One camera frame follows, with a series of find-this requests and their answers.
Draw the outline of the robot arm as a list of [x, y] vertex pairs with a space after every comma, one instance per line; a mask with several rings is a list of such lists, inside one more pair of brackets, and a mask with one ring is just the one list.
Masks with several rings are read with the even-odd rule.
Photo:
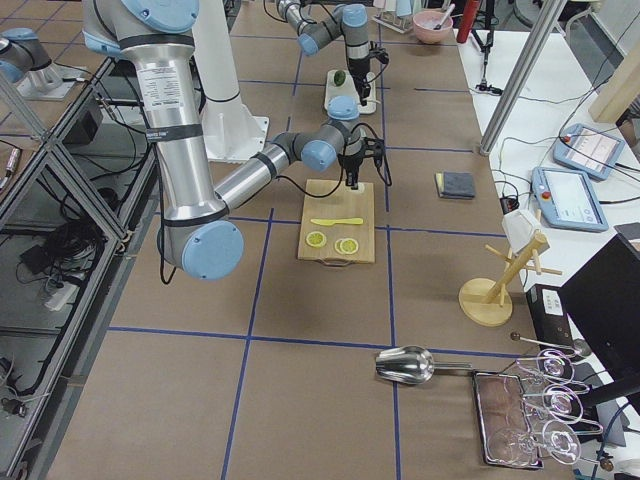
[[386, 49], [369, 39], [366, 7], [357, 3], [338, 5], [324, 20], [317, 21], [303, 15], [302, 1], [276, 1], [275, 6], [281, 20], [296, 31], [305, 56], [316, 55], [331, 42], [344, 39], [347, 69], [360, 104], [366, 106], [374, 82], [369, 78], [371, 60], [376, 59], [383, 66], [389, 63]]
[[369, 39], [361, 4], [339, 5], [323, 21], [305, 17], [297, 1], [280, 1], [279, 18], [293, 27], [306, 55], [336, 39], [355, 94], [333, 98], [327, 120], [311, 133], [282, 133], [219, 183], [209, 169], [214, 105], [239, 104], [224, 5], [220, 1], [86, 1], [86, 46], [136, 70], [146, 137], [163, 182], [158, 248], [163, 263], [202, 280], [217, 280], [239, 263], [244, 239], [228, 220], [295, 162], [323, 171], [333, 164], [355, 187], [362, 162], [381, 160], [384, 144], [364, 136], [359, 109], [371, 91], [370, 62], [386, 51]]

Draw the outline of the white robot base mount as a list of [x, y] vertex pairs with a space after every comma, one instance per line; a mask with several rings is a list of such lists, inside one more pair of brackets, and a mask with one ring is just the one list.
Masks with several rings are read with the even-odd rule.
[[240, 99], [207, 100], [201, 120], [210, 162], [245, 163], [265, 146], [269, 118], [252, 115]]

